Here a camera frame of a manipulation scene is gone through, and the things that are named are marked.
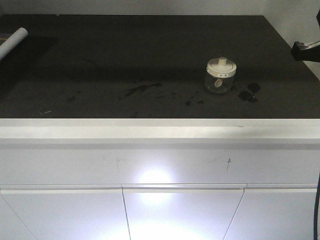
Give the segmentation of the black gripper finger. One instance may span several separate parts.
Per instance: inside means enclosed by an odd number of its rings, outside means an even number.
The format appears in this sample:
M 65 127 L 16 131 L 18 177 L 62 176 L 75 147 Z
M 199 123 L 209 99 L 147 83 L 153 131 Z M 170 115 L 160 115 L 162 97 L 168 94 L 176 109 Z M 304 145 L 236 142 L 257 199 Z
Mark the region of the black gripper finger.
M 303 43 L 296 41 L 290 53 L 296 61 L 319 62 L 320 42 Z

